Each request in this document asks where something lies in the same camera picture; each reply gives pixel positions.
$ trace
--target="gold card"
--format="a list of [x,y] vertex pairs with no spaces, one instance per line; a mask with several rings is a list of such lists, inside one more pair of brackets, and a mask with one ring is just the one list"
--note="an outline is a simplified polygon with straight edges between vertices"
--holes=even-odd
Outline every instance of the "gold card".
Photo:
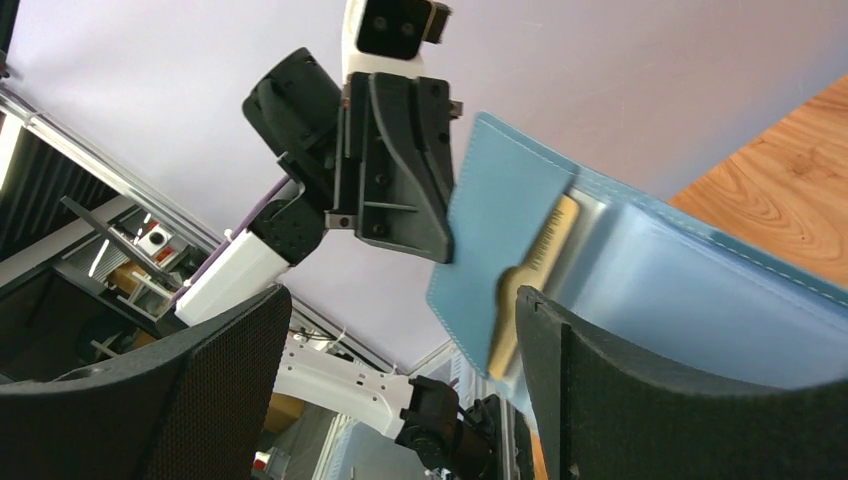
[[518,347],[518,333],[515,330],[518,288],[528,285],[542,290],[577,220],[579,209],[574,199],[563,195],[527,252],[524,262],[509,268],[501,276],[497,295],[498,318],[489,353],[489,373],[495,380],[503,379]]

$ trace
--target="blue leather wallet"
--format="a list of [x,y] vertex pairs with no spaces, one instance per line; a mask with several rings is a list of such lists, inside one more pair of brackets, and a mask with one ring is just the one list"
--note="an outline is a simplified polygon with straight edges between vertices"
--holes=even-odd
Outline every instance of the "blue leather wallet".
[[848,375],[848,292],[663,201],[478,115],[448,211],[454,262],[428,290],[436,316],[488,377],[501,274],[560,195],[581,211],[544,293],[680,363],[798,388]]

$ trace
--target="cardboard box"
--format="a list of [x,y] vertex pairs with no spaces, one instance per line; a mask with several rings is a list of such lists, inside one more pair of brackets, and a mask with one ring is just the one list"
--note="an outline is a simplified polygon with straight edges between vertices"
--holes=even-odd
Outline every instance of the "cardboard box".
[[153,338],[147,332],[138,332],[138,335],[135,337],[135,341],[133,341],[133,350],[137,350],[145,345],[150,345],[155,342],[156,339]]
[[271,394],[268,413],[265,415],[265,430],[283,433],[300,418],[303,413],[303,400],[281,393]]
[[132,272],[138,272],[144,275],[144,270],[141,267],[128,260],[120,267],[112,270],[112,273],[106,277],[106,280],[127,295],[130,295],[138,285],[138,279],[132,276]]

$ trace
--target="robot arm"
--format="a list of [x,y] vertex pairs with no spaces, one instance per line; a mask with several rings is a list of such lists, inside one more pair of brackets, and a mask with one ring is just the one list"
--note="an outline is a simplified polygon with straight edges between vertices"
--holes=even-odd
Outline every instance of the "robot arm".
[[[306,49],[259,81],[242,109],[291,180],[178,300],[180,319],[204,322],[263,290],[329,229],[450,262],[450,121],[461,104],[447,82],[423,76],[418,52],[439,42],[449,14],[429,0],[349,0],[343,89]],[[296,342],[274,390],[362,421],[427,468],[498,478],[496,397],[466,412],[442,382],[376,372]]]
[[294,341],[283,352],[274,391],[356,418],[414,450],[426,468],[462,479],[499,478],[494,396],[466,412],[442,382],[377,372]]
[[270,285],[330,229],[379,248],[450,262],[450,121],[462,105],[422,77],[422,42],[450,10],[429,0],[349,0],[344,88],[305,48],[275,66],[242,110],[290,181],[191,288],[176,314],[196,325]]

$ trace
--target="wooden surface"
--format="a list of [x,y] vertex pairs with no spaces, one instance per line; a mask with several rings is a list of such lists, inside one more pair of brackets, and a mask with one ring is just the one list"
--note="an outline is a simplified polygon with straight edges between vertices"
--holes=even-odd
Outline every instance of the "wooden surface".
[[670,203],[848,285],[848,76]]

